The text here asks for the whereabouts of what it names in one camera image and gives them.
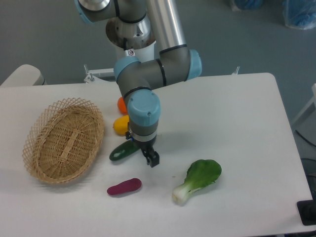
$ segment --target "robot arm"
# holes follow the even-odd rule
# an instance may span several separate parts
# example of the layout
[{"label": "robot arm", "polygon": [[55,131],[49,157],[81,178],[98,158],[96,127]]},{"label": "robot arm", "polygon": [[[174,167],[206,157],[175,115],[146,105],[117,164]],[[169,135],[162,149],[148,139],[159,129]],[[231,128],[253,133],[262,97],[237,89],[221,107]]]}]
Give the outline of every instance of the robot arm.
[{"label": "robot arm", "polygon": [[[128,56],[116,62],[114,73],[130,118],[126,138],[133,139],[154,167],[159,164],[153,144],[161,110],[152,90],[198,77],[202,70],[198,53],[187,48],[174,0],[79,0],[79,6],[89,20],[118,17],[116,43]],[[139,42],[148,40],[151,27],[160,58],[141,62],[131,48],[146,47]]]}]

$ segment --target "white table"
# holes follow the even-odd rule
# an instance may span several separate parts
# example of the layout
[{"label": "white table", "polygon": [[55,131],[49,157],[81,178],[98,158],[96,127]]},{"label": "white table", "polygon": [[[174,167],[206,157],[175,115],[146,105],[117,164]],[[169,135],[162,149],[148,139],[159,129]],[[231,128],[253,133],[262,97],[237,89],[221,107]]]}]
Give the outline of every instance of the white table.
[{"label": "white table", "polygon": [[[315,230],[301,224],[296,202],[311,199],[275,78],[270,74],[203,77],[156,90],[162,113],[154,148],[117,163],[110,152],[124,138],[116,83],[0,88],[0,233],[24,237],[245,237]],[[48,105],[81,97],[98,105],[106,132],[89,171],[64,186],[43,184],[23,167],[31,126]],[[222,166],[216,184],[185,206],[171,199],[197,159]],[[110,197],[130,178],[140,191]]]}]

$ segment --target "woven basket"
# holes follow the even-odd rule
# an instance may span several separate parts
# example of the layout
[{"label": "woven basket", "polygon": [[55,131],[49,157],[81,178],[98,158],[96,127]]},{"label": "woven basket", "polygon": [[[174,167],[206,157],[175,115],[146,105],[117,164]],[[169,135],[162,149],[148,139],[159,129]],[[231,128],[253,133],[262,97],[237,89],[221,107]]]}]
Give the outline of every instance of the woven basket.
[{"label": "woven basket", "polygon": [[92,164],[103,135],[97,106],[80,98],[58,101],[31,128],[23,150],[25,167],[47,183],[74,180]]}]

